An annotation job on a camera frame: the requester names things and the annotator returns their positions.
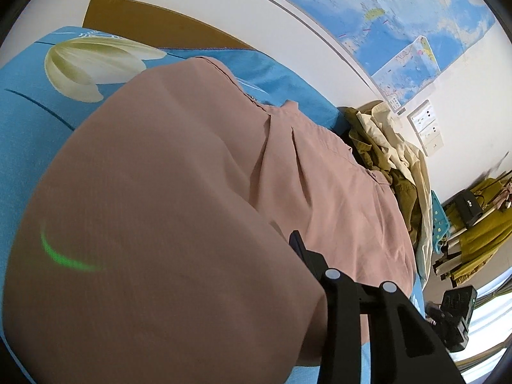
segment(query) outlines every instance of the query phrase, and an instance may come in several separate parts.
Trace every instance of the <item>metal rivet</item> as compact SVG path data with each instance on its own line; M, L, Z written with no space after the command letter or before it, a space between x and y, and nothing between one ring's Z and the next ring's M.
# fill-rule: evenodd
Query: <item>metal rivet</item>
M396 292L396 284L392 283L392 282L385 282L383 285L382 285L382 288L387 291L388 293L394 293Z
M331 280L336 280L341 277L341 273L335 268L330 268L329 270L326 270L325 276Z

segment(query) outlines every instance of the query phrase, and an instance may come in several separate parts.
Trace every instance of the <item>pink fabric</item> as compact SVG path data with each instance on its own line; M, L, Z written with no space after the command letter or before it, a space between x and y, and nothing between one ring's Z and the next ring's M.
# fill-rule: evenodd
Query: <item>pink fabric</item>
M41 383L282 384L319 362L327 325L295 229L332 267L410 294L395 198L336 135L294 102L257 104L217 61L147 70L39 182L7 268L8 342Z

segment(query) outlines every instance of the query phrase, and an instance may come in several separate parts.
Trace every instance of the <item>blue bedsheet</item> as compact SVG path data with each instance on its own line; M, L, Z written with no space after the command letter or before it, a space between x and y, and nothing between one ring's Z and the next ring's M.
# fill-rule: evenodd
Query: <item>blue bedsheet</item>
M263 53L158 51L127 42L89 29L61 28L0 69L0 302L11 244L39 178L73 130L129 80L130 73L134 76L144 68L210 56L226 64L242 88L258 101L281 105L292 99L316 124L335 129L338 134L348 128L334 105ZM100 55L95 49L99 43ZM0 337L5 338L1 313ZM362 383L366 384L370 371L368 344L363 346L362 354ZM313 384L317 376L318 368L297 367L288 384Z

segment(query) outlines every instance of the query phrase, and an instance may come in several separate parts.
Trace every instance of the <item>wall socket panel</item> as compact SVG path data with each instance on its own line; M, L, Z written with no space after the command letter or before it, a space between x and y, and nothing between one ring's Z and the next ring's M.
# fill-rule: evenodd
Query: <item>wall socket panel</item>
M408 118L427 156L432 156L444 146L436 111L429 100L409 114Z
M423 146L423 150L428 157L432 157L441 147L444 147L443 138L438 134L430 143Z
M432 121L426 128L419 132L418 136L423 146L429 144L434 140L437 136L441 135L441 130L439 129L439 125L437 125L437 121Z
M423 131L429 124L431 124L432 121L435 120L436 111L434 111L429 100L426 100L414 112L409 114L409 122L417 134Z

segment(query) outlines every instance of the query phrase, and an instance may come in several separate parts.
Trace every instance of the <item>world map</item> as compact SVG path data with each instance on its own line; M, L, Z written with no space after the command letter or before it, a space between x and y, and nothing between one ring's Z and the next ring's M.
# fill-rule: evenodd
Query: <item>world map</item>
M483 0L288 0L364 68L396 111L479 41Z

